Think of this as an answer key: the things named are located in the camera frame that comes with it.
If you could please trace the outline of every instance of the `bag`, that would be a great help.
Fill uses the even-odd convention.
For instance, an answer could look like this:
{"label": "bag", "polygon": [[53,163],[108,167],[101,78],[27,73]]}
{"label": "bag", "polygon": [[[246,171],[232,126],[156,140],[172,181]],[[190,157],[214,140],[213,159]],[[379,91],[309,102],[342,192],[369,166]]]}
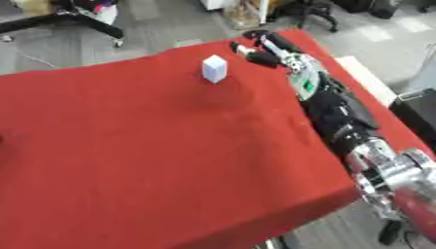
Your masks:
{"label": "bag", "polygon": [[333,0],[332,2],[350,13],[361,13],[369,11],[374,1],[377,0]]}
{"label": "bag", "polygon": [[370,14],[377,18],[389,19],[395,14],[403,0],[376,0]]}

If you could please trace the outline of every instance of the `chair base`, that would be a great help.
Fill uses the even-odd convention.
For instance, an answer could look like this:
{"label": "chair base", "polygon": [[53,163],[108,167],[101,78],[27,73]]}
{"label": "chair base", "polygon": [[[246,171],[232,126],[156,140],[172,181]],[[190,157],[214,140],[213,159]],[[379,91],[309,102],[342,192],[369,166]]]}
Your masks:
{"label": "chair base", "polygon": [[313,3],[312,1],[295,1],[281,7],[278,7],[272,15],[270,20],[274,20],[281,16],[295,16],[299,19],[298,27],[303,29],[308,20],[308,16],[318,16],[326,19],[332,24],[331,32],[338,32],[339,23],[332,16],[332,6],[329,3]]}
{"label": "chair base", "polygon": [[24,18],[24,19],[3,22],[0,23],[0,34],[32,28],[39,25],[67,21],[67,20],[77,22],[83,26],[87,26],[100,33],[111,36],[118,41],[123,40],[123,38],[125,37],[125,34],[122,29],[104,23],[102,21],[96,20],[94,18],[85,16],[77,10],[73,10],[73,11],[61,10],[45,16]]}

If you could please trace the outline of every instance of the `black stand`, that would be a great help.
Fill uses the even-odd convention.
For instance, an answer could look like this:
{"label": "black stand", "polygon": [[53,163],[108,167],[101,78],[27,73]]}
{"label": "black stand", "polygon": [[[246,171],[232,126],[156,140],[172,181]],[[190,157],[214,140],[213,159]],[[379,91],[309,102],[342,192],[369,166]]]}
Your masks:
{"label": "black stand", "polygon": [[383,245],[391,245],[400,236],[403,229],[403,223],[399,221],[387,221],[379,235],[379,243]]}
{"label": "black stand", "polygon": [[116,48],[119,48],[123,45],[123,38],[125,37],[125,34],[122,29],[83,15],[75,6],[73,6],[73,4],[69,2],[63,4],[59,10],[53,14],[0,23],[0,34],[66,20],[77,22],[83,26],[87,26],[113,37],[114,46]]}
{"label": "black stand", "polygon": [[297,16],[300,21],[298,27],[303,29],[308,16],[314,15],[327,19],[332,23],[331,32],[338,32],[338,21],[332,16],[332,5],[328,2],[314,2],[314,0],[297,0],[275,9],[270,20],[280,16]]}

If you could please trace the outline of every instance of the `table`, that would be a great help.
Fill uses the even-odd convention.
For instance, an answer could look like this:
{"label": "table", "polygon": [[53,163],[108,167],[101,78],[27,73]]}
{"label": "table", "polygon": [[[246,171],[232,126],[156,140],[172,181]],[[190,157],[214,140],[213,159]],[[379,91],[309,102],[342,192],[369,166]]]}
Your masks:
{"label": "table", "polygon": [[[428,149],[304,31],[395,149]],[[229,61],[211,85],[203,59]],[[249,248],[358,198],[283,69],[228,41],[0,77],[0,248]]]}

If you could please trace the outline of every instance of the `chair wheel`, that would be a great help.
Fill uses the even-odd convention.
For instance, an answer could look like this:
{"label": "chair wheel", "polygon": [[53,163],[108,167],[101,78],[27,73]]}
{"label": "chair wheel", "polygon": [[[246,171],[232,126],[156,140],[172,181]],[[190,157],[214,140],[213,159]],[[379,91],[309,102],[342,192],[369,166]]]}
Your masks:
{"label": "chair wheel", "polygon": [[428,13],[427,7],[420,7],[420,8],[418,8],[418,11],[421,13]]}
{"label": "chair wheel", "polygon": [[1,38],[1,41],[4,43],[12,43],[14,42],[15,38],[13,36],[10,35],[3,35]]}
{"label": "chair wheel", "polygon": [[120,47],[123,46],[125,42],[122,39],[115,39],[114,40],[114,48],[115,49],[119,49]]}
{"label": "chair wheel", "polygon": [[330,28],[329,31],[332,32],[332,33],[336,33],[336,32],[339,31],[339,28],[337,26],[334,26],[334,27]]}

